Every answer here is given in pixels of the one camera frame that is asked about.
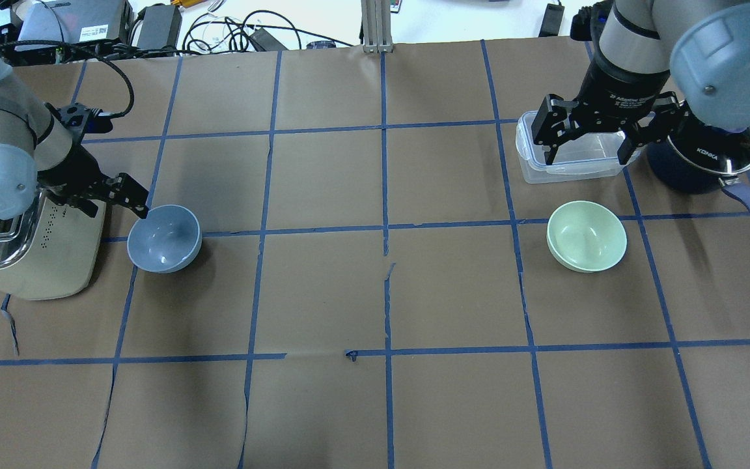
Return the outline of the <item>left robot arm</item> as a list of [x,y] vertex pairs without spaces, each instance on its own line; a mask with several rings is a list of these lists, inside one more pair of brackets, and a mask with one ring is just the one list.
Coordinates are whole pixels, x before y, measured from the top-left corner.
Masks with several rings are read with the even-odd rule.
[[103,173],[59,111],[0,57],[0,220],[21,216],[41,191],[92,217],[96,200],[128,201],[124,181]]

